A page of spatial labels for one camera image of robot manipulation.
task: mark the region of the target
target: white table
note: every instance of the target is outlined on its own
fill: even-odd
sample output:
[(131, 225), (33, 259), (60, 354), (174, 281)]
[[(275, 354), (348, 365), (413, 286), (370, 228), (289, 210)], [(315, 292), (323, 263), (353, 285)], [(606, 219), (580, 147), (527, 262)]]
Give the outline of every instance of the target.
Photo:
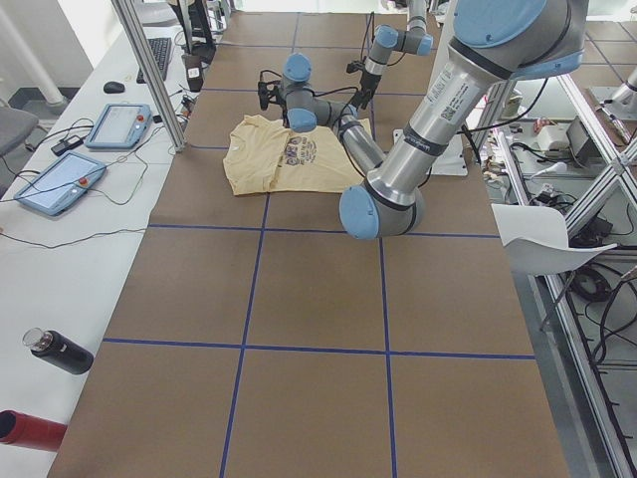
[[(170, 36), (179, 27), (149, 28), (147, 37)], [(169, 94), (187, 86), (180, 49), (173, 58), (165, 82)], [(146, 85), (135, 82), (138, 66), (124, 34), (113, 44), (52, 131), (69, 127), (79, 118), (96, 120), (107, 103), (146, 103), (154, 106)], [(107, 81), (122, 82), (126, 91), (106, 95)], [(178, 105), (181, 95), (171, 97)], [(152, 124), (148, 138), (158, 126)], [(56, 157), (50, 150), (53, 139), (33, 155), (26, 169), (42, 170)], [(76, 151), (104, 162), (120, 153)], [(32, 212), (17, 202), (0, 203), (0, 227), (14, 237), (33, 242), (58, 244), (90, 236), (96, 232), (144, 228), (172, 161), (174, 149), (165, 129), (159, 131), (139, 155), (149, 169), (132, 200), (117, 206), (96, 192), (87, 193), (59, 218)], [(126, 162), (109, 167), (96, 188), (115, 200), (126, 200), (143, 165), (132, 155)], [(17, 179), (6, 198), (24, 185)], [(32, 327), (53, 329), (83, 345), (92, 353), (102, 337), (141, 241), (141, 233), (121, 233), (91, 239), (77, 245), (46, 250), (0, 237), (0, 409), (41, 416), (68, 423), (78, 402), (87, 374), (71, 375), (31, 356), (22, 345), (22, 336)], [(54, 453), (0, 445), (0, 476), (36, 478), (47, 475)]]

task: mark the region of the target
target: beige cloth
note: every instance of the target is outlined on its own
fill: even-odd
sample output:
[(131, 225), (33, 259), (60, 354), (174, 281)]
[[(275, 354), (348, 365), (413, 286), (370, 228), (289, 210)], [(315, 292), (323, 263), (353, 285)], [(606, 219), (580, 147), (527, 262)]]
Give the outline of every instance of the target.
[[(369, 131), (369, 120), (361, 121)], [(223, 160), (235, 195), (272, 191), (343, 192), (362, 178), (330, 129), (295, 133), (279, 119), (245, 116)]]

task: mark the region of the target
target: white plastic chair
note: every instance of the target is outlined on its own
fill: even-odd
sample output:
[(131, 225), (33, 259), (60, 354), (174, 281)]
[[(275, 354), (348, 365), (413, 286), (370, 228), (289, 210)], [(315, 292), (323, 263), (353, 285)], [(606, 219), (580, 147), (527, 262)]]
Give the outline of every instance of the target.
[(539, 206), (492, 204), (491, 207), (512, 271), (533, 276), (570, 272), (562, 291), (541, 321), (539, 329), (543, 331), (575, 278), (575, 270), (617, 244), (586, 249), (568, 247), (566, 221), (559, 211)]

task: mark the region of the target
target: computer mouse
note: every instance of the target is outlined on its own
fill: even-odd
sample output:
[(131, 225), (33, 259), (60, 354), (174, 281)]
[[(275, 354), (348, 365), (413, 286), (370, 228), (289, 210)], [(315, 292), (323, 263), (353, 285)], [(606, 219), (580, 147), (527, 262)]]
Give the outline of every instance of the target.
[(120, 82), (106, 82), (104, 83), (104, 93), (123, 93), (126, 87)]

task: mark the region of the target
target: bottle cap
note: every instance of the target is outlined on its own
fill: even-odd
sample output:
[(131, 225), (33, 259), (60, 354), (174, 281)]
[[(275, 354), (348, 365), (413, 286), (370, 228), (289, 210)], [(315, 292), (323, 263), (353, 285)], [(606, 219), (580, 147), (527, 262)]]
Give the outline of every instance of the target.
[(22, 344), (35, 352), (41, 352), (49, 346), (50, 334), (44, 332), (42, 329), (34, 327), (27, 331), (22, 338)]

